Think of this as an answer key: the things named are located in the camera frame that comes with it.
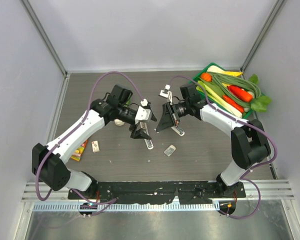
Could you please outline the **white stapler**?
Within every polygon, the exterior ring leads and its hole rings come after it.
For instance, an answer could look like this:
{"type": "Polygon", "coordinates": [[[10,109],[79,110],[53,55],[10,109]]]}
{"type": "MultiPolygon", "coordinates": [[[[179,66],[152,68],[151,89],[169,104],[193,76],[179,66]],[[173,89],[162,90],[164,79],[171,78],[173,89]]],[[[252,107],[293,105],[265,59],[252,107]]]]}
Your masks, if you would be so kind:
{"type": "MultiPolygon", "coordinates": [[[[146,122],[141,122],[140,127],[146,132],[147,135],[149,135],[149,131],[148,131],[146,122]]],[[[145,142],[148,150],[152,150],[154,148],[154,145],[153,145],[153,142],[151,139],[144,139],[144,142],[145,142]]]]}

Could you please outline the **staples box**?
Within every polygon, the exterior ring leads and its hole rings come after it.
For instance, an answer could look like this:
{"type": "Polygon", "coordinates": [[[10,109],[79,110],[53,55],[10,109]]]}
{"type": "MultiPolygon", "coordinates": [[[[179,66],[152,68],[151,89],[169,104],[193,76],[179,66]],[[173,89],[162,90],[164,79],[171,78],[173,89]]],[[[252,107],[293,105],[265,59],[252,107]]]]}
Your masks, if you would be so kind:
{"type": "Polygon", "coordinates": [[[100,151],[99,142],[97,140],[91,142],[92,152],[97,153],[100,151]]]}

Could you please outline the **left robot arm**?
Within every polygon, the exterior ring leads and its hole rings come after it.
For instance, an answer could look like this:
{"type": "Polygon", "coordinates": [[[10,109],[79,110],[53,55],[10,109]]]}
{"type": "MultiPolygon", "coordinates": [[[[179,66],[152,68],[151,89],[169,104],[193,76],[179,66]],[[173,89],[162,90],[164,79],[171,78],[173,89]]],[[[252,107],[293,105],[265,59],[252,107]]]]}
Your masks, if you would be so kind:
{"type": "Polygon", "coordinates": [[[53,141],[42,145],[37,143],[32,149],[32,173],[38,181],[47,184],[51,190],[58,191],[63,187],[76,189],[83,198],[90,200],[97,192],[93,178],[85,172],[68,169],[66,163],[75,150],[90,136],[104,128],[109,122],[120,120],[130,125],[132,139],[151,137],[140,123],[157,121],[146,99],[140,102],[137,109],[132,109],[127,102],[132,91],[116,84],[110,93],[102,99],[91,102],[88,110],[53,141]]]}

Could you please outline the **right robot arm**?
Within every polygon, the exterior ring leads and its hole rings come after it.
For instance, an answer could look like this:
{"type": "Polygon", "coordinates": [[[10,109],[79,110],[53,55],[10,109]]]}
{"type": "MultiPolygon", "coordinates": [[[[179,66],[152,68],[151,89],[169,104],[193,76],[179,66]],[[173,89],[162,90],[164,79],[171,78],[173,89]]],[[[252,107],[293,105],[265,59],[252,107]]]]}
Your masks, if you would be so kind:
{"type": "Polygon", "coordinates": [[[180,118],[190,115],[200,121],[209,123],[231,140],[232,161],[228,167],[216,177],[216,193],[223,198],[233,193],[236,185],[247,170],[252,169],[271,154],[268,138],[263,134],[264,128],[260,121],[248,121],[238,118],[219,108],[215,103],[202,99],[194,84],[184,84],[180,87],[183,97],[178,103],[173,103],[170,86],[166,85],[159,96],[167,100],[162,106],[162,116],[156,127],[157,132],[173,129],[183,136],[185,133],[179,127],[180,118]]]}

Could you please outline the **staples tray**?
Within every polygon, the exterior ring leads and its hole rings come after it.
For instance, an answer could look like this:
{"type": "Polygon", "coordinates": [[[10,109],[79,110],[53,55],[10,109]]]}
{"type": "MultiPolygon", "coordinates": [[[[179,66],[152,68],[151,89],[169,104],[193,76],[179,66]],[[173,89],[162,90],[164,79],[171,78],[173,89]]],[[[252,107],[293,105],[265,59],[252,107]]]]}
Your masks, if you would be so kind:
{"type": "Polygon", "coordinates": [[[176,151],[176,147],[174,145],[170,145],[165,151],[164,154],[167,157],[170,157],[176,151]]]}

